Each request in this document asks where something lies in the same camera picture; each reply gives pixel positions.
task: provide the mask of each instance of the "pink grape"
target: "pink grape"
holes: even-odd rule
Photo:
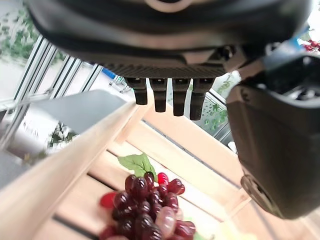
[[[162,236],[170,238],[176,228],[176,214],[171,207],[163,207],[156,216],[155,224],[160,228]]]

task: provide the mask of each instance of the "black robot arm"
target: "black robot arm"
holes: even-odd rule
[[[227,98],[246,192],[285,219],[320,205],[320,59],[289,41],[306,27],[312,0],[28,0],[35,26],[66,53],[125,77],[157,112],[201,117],[216,77],[238,70]]]

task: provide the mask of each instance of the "wooden slat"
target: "wooden slat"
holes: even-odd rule
[[[31,240],[137,109],[135,103],[125,104],[2,190],[0,239]]]
[[[253,203],[247,204],[230,220],[242,234],[254,234],[259,240],[275,240]]]
[[[111,212],[99,206],[99,199],[113,191],[90,176],[83,176],[56,210],[56,215],[93,235],[113,225]]]
[[[123,190],[124,182],[130,172],[122,168],[117,158],[109,152],[100,157],[92,165],[89,174],[116,189]],[[196,225],[197,231],[206,239],[211,239],[218,227],[218,221],[205,211],[178,197],[179,207],[185,217],[191,217]]]
[[[261,208],[259,211],[278,240],[318,240],[320,237],[315,235],[302,219],[283,220]]]
[[[151,94],[148,94],[148,104],[139,106],[138,110],[129,119],[128,123],[123,128],[121,133],[116,137],[115,142],[121,144],[124,141],[126,141],[132,129],[136,126],[137,123],[140,122],[140,120],[144,117],[144,115],[146,115],[149,109],[154,109],[154,106],[155,105],[154,105],[153,96]]]
[[[128,142],[124,142],[122,144],[118,144],[113,142],[109,145],[108,150],[116,156],[128,156],[132,154],[140,155],[142,152],[136,147],[132,146]],[[161,164],[156,162],[153,158],[148,157],[150,163],[153,165],[156,173],[166,173],[170,180],[179,178],[175,173],[170,171],[169,169],[163,167]],[[185,185],[185,192],[181,195],[182,198],[187,200],[188,202],[196,205],[198,208],[206,211],[213,217],[218,220],[223,221],[226,219],[226,211],[225,209],[218,204],[214,199],[204,194],[195,188],[192,184],[184,180],[183,178],[179,178],[182,183]]]
[[[164,113],[150,108],[144,120],[240,186],[243,171],[237,155],[185,116],[173,116],[169,104]]]
[[[32,240],[90,240],[86,236],[50,219]]]
[[[221,205],[226,204],[238,191],[237,187],[142,121],[132,130],[127,141]],[[214,151],[211,152],[211,149],[207,151],[212,154],[212,158],[224,161],[223,158],[216,156]]]

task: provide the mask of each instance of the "black plastic housing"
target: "black plastic housing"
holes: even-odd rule
[[[293,92],[311,89],[316,92],[312,99],[268,90],[261,84],[268,82],[267,74],[236,85],[227,98],[232,136],[244,170],[242,187],[263,209],[284,219],[301,217],[320,206],[319,65],[320,58],[302,56],[273,77],[273,82],[294,80]],[[287,75],[290,69],[300,74]]]
[[[176,13],[130,0],[29,0],[38,30],[68,54],[130,78],[215,78],[219,48],[281,42],[311,0],[208,0]],[[203,55],[198,60],[193,54]]]

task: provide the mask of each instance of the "glass window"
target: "glass window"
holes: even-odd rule
[[[68,91],[66,92],[67,96],[77,94],[80,92],[82,86],[84,85],[85,81],[87,80],[93,67],[94,67],[93,65],[91,65],[85,61],[81,63],[81,66],[80,66],[78,72],[75,74],[74,79],[73,79],[72,83],[70,84]]]
[[[57,51],[54,59],[52,60],[38,90],[36,91],[37,94],[44,94],[46,91],[48,91],[54,80],[57,77],[57,74],[59,74],[61,67],[63,65],[64,59],[67,56],[67,54],[63,53],[62,51]]]
[[[189,118],[190,114],[192,86],[193,81],[191,81],[190,87],[185,97],[184,115],[187,118]],[[173,105],[173,88],[171,78],[168,79],[166,99],[170,105]],[[203,102],[201,119],[193,122],[210,135],[215,136],[219,132],[219,130],[228,122],[227,108],[214,96],[211,96],[209,93],[207,93]]]
[[[14,98],[38,36],[22,1],[0,1],[0,101]]]
[[[113,79],[112,77],[113,75],[104,68],[96,77],[90,90],[105,90],[125,99],[126,101],[132,101],[135,99],[134,90],[127,85],[123,77],[115,76]]]

